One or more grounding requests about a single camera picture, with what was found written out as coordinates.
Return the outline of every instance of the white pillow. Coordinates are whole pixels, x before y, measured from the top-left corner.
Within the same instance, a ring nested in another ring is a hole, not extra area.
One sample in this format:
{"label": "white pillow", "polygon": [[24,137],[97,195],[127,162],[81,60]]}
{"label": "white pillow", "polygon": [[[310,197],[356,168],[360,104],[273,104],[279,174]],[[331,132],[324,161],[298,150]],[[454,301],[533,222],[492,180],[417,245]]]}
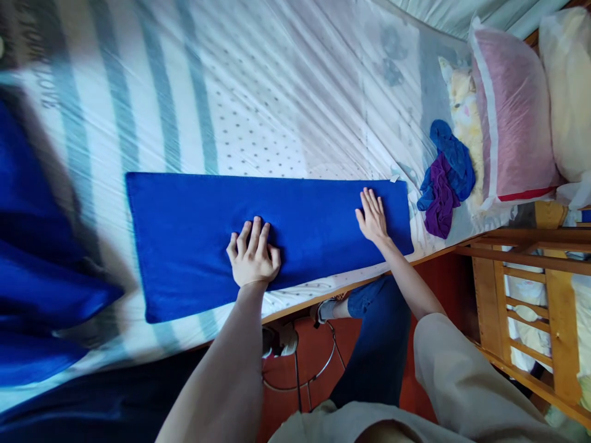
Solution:
{"label": "white pillow", "polygon": [[562,176],[577,183],[559,187],[557,199],[578,209],[591,204],[591,17],[584,8],[544,17],[540,56],[550,90],[554,160]]}

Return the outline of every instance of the red floor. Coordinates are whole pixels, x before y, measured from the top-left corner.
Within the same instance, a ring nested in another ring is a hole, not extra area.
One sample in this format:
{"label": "red floor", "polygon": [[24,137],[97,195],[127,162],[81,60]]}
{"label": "red floor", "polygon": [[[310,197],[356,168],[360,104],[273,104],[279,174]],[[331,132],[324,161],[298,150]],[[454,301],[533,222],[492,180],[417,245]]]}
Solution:
{"label": "red floor", "polygon": [[[417,266],[416,270],[439,298],[453,323],[463,332],[473,330],[472,316],[468,314],[474,309],[471,260],[451,253],[427,261]],[[347,365],[361,330],[361,320],[339,319],[331,323],[336,331],[337,346],[344,364]],[[412,336],[415,326],[416,320],[413,318],[400,407],[436,421],[426,392],[414,378]],[[297,354],[302,385],[319,373],[328,361],[333,347],[332,332],[328,325],[314,329],[311,319],[298,320],[295,327],[299,334]],[[266,382],[276,389],[294,388],[297,385],[295,364],[294,356],[267,359],[263,365]],[[316,380],[309,382],[309,395],[308,389],[301,389],[302,410],[308,412],[326,400],[343,371],[343,363],[335,351],[322,374]],[[268,441],[277,428],[297,410],[298,400],[295,389],[277,391],[265,386],[265,403],[258,441]]]}

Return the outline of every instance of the right hand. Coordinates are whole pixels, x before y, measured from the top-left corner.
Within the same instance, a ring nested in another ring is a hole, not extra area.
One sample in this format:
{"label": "right hand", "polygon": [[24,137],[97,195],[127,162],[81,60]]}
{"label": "right hand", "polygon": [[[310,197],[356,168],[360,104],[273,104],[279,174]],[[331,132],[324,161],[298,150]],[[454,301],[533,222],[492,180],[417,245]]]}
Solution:
{"label": "right hand", "polygon": [[[234,281],[240,287],[255,282],[269,284],[279,273],[281,253],[275,246],[267,244],[271,224],[265,223],[262,229],[261,224],[260,217],[255,217],[254,223],[246,221],[240,235],[232,233],[226,248]],[[249,233],[251,238],[247,245]]]}
{"label": "right hand", "polygon": [[359,229],[367,240],[377,243],[388,239],[386,216],[382,198],[376,198],[374,190],[363,188],[361,192],[361,209],[355,209],[355,215],[359,222]]}

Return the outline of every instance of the gray stripe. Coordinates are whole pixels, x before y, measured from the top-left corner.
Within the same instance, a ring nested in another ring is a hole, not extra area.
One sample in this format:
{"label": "gray stripe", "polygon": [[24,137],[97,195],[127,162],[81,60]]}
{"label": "gray stripe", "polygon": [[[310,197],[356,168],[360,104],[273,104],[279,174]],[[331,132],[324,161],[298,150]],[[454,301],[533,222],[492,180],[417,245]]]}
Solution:
{"label": "gray stripe", "polygon": [[[193,93],[195,94],[195,103],[197,104],[197,112],[199,116],[199,127],[201,129],[201,144],[203,147],[203,159],[205,166],[205,173],[209,175],[218,175],[217,167],[217,150],[215,147],[214,126],[211,121],[211,112],[209,110],[209,100],[207,99],[207,89],[205,86],[205,79],[203,78],[203,65],[198,53],[198,38],[195,29],[195,21],[191,11],[189,10],[186,0],[177,0],[177,8],[179,10],[180,24],[185,36],[185,53],[187,56],[187,63],[191,71],[191,80],[193,82]],[[215,319],[212,311],[205,311],[198,314],[201,329],[205,335],[213,337],[220,330],[220,326]],[[214,329],[207,327],[208,324],[213,324]]]}
{"label": "gray stripe", "polygon": [[74,231],[89,251],[93,261],[102,264],[92,198],[92,162],[88,136],[84,127],[84,112],[81,108],[68,45],[62,31],[55,1],[30,0],[28,6],[22,4],[21,7],[35,18],[38,29],[31,27],[30,31],[40,34],[41,38],[38,44],[44,48],[45,56],[55,79],[55,89],[65,132],[68,172],[73,188],[84,202],[84,205],[81,206],[74,197],[74,210],[76,211]]}
{"label": "gray stripe", "polygon": [[172,98],[171,83],[166,71],[164,52],[158,35],[158,24],[150,8],[136,0],[138,19],[142,26],[148,61],[158,96],[158,108],[164,138],[164,159],[166,172],[181,172],[179,128]]}
{"label": "gray stripe", "polygon": [[[121,175],[126,172],[138,171],[139,148],[137,129],[131,108],[131,96],[125,70],[121,64],[121,56],[117,44],[115,30],[113,28],[113,17],[105,0],[90,0],[92,18],[97,32],[98,45],[103,58],[107,79],[111,92],[111,101],[115,111],[115,120],[119,135],[119,149],[121,153]],[[134,251],[134,263],[137,267],[137,256],[135,252],[135,241],[133,235],[133,224],[131,219],[127,220],[127,228],[130,232],[130,243]],[[181,351],[180,343],[168,323],[154,326],[156,339],[167,354],[174,354]],[[125,352],[123,345],[117,347]]]}

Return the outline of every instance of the mattress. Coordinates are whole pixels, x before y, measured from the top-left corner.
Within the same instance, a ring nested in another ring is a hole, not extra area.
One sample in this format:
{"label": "mattress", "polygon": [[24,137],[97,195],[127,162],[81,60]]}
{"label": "mattress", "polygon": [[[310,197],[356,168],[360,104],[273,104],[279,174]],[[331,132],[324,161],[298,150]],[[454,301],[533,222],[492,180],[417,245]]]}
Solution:
{"label": "mattress", "polygon": [[[447,241],[426,232],[416,202],[436,156],[429,128],[451,122],[438,57],[465,66],[468,47],[387,2],[5,0],[0,35],[1,97],[76,237],[126,290],[59,332],[89,347],[85,358],[42,383],[0,389],[0,410],[85,373],[205,343],[228,317],[231,305],[146,323],[126,172],[404,180],[411,261],[509,219],[463,204]],[[262,315],[386,270],[267,293]]]}
{"label": "mattress", "polygon": [[543,16],[561,9],[568,0],[390,0],[414,18],[446,34],[466,40],[470,22],[478,15],[482,23],[507,31],[524,40]]}

